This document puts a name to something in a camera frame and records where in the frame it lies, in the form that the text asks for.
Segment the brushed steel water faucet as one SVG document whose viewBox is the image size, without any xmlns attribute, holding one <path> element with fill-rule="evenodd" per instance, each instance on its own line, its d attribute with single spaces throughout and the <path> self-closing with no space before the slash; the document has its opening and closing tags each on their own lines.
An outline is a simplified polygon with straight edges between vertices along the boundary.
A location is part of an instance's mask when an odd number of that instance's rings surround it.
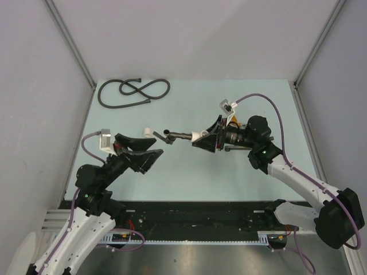
<svg viewBox="0 0 367 275">
<path fill-rule="evenodd" d="M 168 129 L 163 131 L 163 136 L 156 131 L 153 132 L 153 136 L 169 145 L 172 145 L 176 139 L 182 139 L 182 140 L 192 139 L 191 133 L 171 132 Z"/>
</svg>

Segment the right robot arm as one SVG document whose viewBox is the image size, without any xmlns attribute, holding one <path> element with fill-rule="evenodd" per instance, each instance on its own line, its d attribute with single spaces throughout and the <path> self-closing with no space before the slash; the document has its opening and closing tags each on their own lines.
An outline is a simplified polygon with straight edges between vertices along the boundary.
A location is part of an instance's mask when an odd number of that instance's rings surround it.
<svg viewBox="0 0 367 275">
<path fill-rule="evenodd" d="M 247 147 L 251 166 L 293 189 L 308 206 L 279 200 L 265 214 L 265 225 L 277 230 L 284 224 L 315 232 L 329 247 L 339 249 L 352 237 L 361 246 L 359 230 L 365 226 L 358 195 L 350 188 L 340 190 L 297 168 L 271 140 L 265 117 L 252 116 L 244 128 L 232 126 L 221 116 L 193 145 L 209 152 L 225 145 Z"/>
</svg>

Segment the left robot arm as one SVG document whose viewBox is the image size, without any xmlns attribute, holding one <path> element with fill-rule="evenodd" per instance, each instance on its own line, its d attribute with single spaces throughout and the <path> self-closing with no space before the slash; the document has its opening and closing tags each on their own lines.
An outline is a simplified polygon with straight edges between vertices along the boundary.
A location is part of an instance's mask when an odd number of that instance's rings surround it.
<svg viewBox="0 0 367 275">
<path fill-rule="evenodd" d="M 120 133 L 111 136 L 108 129 L 101 129 L 81 140 L 83 151 L 91 157 L 95 154 L 86 149 L 85 141 L 94 136 L 108 156 L 97 158 L 101 166 L 85 164 L 78 169 L 69 217 L 46 252 L 29 265 L 27 274 L 77 274 L 100 240 L 127 222 L 126 207 L 111 198 L 107 187 L 128 169 L 145 174 L 163 154 L 162 149 L 151 149 L 161 138 L 157 133 L 131 138 Z"/>
</svg>

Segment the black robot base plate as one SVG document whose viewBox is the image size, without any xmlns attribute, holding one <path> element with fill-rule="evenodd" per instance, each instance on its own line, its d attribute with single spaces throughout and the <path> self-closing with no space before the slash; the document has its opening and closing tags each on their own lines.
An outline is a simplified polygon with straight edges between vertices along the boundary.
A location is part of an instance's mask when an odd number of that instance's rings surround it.
<svg viewBox="0 0 367 275">
<path fill-rule="evenodd" d="M 295 228 L 275 218 L 280 203 L 120 201 L 114 214 L 117 227 L 147 240 L 243 241 L 254 240 L 259 231 L 288 234 Z"/>
</svg>

